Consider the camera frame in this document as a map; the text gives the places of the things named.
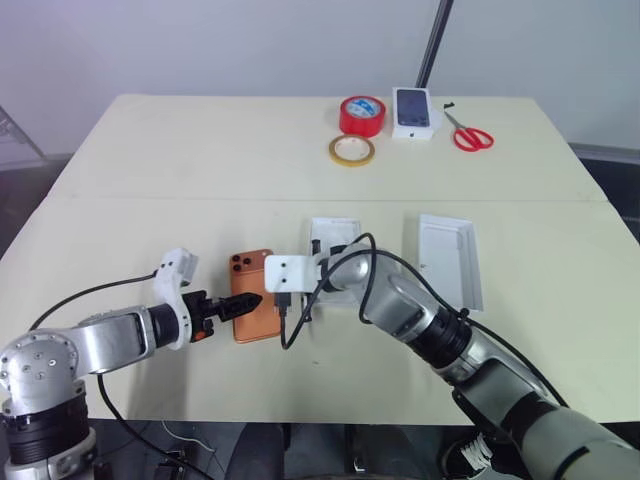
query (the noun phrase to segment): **smartphone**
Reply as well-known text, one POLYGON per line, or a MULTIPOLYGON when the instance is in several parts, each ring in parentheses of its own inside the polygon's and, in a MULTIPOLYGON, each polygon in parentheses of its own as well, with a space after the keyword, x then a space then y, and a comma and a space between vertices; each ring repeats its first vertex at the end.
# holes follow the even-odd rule
POLYGON ((252 292, 262 302, 251 313, 233 319, 233 338, 238 343, 253 342, 280 335, 280 316, 274 307, 273 293, 264 288, 264 261, 271 250, 236 253, 229 258, 231 294, 252 292))
POLYGON ((407 127, 428 127, 427 94, 420 89, 398 89, 398 124, 407 127))

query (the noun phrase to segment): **red tape roll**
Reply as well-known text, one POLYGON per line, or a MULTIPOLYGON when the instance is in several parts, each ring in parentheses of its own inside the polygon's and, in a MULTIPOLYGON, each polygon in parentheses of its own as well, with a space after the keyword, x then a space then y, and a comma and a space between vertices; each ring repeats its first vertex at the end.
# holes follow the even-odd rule
POLYGON ((340 130, 348 135, 373 137, 382 130, 386 110, 377 98, 349 97, 340 105, 340 130))

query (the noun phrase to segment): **tape roll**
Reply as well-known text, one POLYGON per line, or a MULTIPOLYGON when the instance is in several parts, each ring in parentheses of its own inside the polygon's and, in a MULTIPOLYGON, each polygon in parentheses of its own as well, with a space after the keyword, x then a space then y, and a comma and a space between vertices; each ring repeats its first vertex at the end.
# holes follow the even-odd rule
POLYGON ((373 159, 376 149, 360 135, 341 135, 329 144, 331 159, 344 167, 361 167, 373 159))
POLYGON ((382 130, 386 110, 377 98, 349 97, 340 105, 340 130, 347 135, 373 137, 382 130))

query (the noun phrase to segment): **shoe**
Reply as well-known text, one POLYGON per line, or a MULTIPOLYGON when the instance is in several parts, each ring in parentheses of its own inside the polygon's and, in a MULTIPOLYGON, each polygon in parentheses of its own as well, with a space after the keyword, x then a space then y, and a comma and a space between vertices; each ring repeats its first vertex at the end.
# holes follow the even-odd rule
POLYGON ((440 458, 443 478, 472 479, 491 467, 493 452, 482 433, 454 442, 440 458))

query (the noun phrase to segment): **orange smartphone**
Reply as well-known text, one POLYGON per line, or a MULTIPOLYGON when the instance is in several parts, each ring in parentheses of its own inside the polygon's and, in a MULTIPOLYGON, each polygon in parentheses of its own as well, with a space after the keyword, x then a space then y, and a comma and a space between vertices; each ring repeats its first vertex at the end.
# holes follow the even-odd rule
POLYGON ((229 259, 231 294, 252 292, 262 302, 251 313, 233 319, 233 338, 238 343, 253 342, 280 335, 280 317, 274 307, 273 293, 264 288, 264 260, 271 250, 236 253, 229 259))

